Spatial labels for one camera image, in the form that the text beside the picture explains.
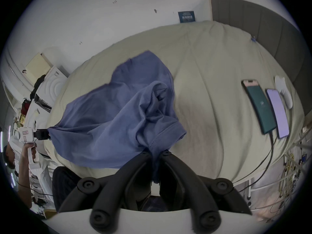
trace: white handheld device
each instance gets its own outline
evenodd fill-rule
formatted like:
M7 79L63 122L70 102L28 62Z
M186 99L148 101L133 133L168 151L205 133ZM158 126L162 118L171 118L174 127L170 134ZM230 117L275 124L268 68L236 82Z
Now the white handheld device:
M291 93L289 92L289 90L286 86L285 77L275 76L274 81L275 81L275 87L276 87L277 91L285 99L287 108L291 109L293 106L293 102L292 102L292 98L291 98Z
M20 127L18 129L18 140L21 143L33 143L34 146L36 138L33 129L31 127ZM39 169L41 168L41 164L39 162L34 162L32 159L32 147L28 148L29 169Z

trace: bed frame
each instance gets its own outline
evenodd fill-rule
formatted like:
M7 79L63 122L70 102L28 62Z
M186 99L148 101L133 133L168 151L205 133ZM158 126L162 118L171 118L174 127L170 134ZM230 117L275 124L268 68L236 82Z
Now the bed frame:
M277 13L244 0L211 0L213 21L240 28L255 37L284 69L305 113L312 121L312 57L299 30Z

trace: beige bedsheet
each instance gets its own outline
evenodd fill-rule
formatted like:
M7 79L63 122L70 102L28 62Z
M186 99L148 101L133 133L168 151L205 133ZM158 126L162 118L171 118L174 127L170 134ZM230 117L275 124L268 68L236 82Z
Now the beige bedsheet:
M145 50L156 54L172 73L175 111L187 134L170 151L196 174L225 177L238 184L263 170L269 161L268 157L252 172L267 156L271 144L269 135L261 134L252 104L241 85L243 79L256 79L266 89L275 88L274 76L284 76L291 92L294 106L286 109L291 134L276 140L272 163L299 134L304 113L283 69L266 49L251 41L249 33L215 21L155 28L93 56L67 79L47 127L59 122L69 102L108 83L116 66ZM76 166L60 157L49 140L45 141L45 148L54 161L81 177L103 177L116 172Z

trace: light strip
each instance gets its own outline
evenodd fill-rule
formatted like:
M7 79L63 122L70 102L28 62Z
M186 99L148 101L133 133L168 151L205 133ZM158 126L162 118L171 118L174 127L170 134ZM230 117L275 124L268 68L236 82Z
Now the light strip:
M14 186L16 186L16 183L15 183L15 180L14 180L14 177L13 177L13 173L11 173L11 177L12 177L12 181L13 181Z
M0 132L0 146L1 146L1 152L3 153L3 139L2 139L2 136L3 136L3 132L1 131Z
M10 137L11 137L11 125L9 126L9 132L8 132L8 135L7 135L7 141L8 142L10 141Z

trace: person's hand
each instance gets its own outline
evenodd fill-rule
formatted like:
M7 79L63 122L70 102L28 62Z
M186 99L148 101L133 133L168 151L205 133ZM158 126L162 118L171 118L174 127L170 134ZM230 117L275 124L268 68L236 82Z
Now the person's hand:
M34 143L25 143L21 151L21 154L25 157L28 157L28 148L32 147L32 156L34 160L36 157L36 146L37 144L34 145Z

